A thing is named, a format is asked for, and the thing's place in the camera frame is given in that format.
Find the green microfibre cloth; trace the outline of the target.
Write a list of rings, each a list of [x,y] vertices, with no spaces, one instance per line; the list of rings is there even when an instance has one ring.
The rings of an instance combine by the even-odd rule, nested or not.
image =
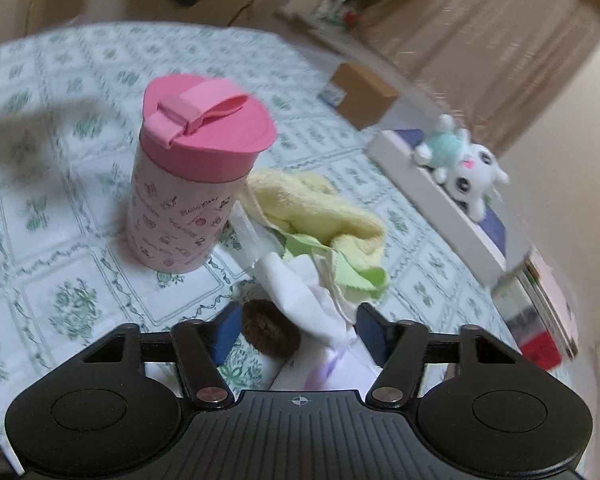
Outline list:
[[[301,255],[317,257],[326,266],[330,282],[337,287],[343,298],[351,304],[377,300],[389,285],[386,271],[380,266],[356,270],[342,252],[320,243],[306,234],[285,234],[284,258]]]

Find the white cloth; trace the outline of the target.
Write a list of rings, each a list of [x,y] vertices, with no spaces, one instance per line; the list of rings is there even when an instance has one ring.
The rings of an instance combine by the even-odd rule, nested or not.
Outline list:
[[[283,259],[277,238],[253,223],[242,204],[233,207],[230,225],[253,277],[277,309],[326,348],[338,353],[346,350],[353,338],[356,307],[336,284],[335,257],[312,250]]]

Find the yellow towel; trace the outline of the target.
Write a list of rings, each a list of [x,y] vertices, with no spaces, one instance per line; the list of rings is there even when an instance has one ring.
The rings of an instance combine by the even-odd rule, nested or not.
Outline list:
[[[341,252],[356,270],[381,264],[385,223],[340,195],[320,174],[257,169],[248,176],[239,201],[262,226],[313,237]]]

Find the purple tissue pack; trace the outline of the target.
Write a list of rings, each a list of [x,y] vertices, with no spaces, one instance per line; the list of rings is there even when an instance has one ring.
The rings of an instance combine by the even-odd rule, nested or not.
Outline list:
[[[370,390],[381,368],[355,337],[339,348],[306,337],[271,385],[276,391]]]

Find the dark brown scrunchie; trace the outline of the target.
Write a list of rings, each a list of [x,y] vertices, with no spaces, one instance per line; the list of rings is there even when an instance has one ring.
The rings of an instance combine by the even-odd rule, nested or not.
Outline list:
[[[273,359],[288,360],[300,348],[301,334],[271,300],[255,299],[242,306],[242,336]]]

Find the white flat box blue top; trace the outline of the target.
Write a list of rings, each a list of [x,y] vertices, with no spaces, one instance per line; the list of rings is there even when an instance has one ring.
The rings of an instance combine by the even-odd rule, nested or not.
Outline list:
[[[365,153],[460,257],[477,281],[492,287],[524,262],[531,243],[515,215],[497,198],[483,222],[472,222],[460,205],[412,159],[400,130],[377,133]]]

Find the stack of books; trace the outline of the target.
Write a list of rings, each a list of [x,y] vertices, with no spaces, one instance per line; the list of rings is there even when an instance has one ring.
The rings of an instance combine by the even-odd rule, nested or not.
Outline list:
[[[536,248],[498,280],[492,300],[522,355],[542,370],[578,356],[576,317],[552,267]]]

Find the white bunny plush toy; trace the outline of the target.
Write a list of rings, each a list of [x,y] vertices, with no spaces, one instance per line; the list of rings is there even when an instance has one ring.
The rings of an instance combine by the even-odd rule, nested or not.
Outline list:
[[[498,185],[508,185],[509,176],[495,155],[471,141],[468,129],[458,128],[451,115],[441,114],[430,133],[413,152],[418,166],[431,170],[434,182],[465,206],[475,223],[486,218],[486,198]]]

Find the pink lidded cup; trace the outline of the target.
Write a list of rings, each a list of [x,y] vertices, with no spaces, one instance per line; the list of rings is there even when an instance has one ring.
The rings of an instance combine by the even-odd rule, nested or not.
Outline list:
[[[277,132],[266,107],[223,78],[158,77],[143,97],[126,236],[152,270],[188,273],[212,253]]]

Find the small closed cardboard box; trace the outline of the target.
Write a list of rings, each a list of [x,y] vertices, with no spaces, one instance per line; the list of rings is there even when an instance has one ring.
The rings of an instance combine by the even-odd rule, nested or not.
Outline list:
[[[358,130],[376,125],[399,92],[366,65],[341,63],[318,97]]]

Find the green floral tablecloth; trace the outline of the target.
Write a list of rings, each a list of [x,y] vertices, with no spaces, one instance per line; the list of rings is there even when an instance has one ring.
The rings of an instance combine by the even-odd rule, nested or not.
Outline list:
[[[266,105],[278,137],[260,166],[321,174],[387,223],[381,312],[510,339],[489,293],[365,156],[370,133],[320,101],[323,75],[282,40],[206,26],[67,28],[0,46],[0,411],[114,326],[158,332],[260,296],[232,230],[185,275],[141,266],[126,244],[142,96],[179,73],[230,78]]]

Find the beige curtain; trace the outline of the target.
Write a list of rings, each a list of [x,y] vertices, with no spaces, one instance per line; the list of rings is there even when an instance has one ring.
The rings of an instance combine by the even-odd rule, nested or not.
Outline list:
[[[501,155],[597,47],[600,0],[384,0],[356,32]]]

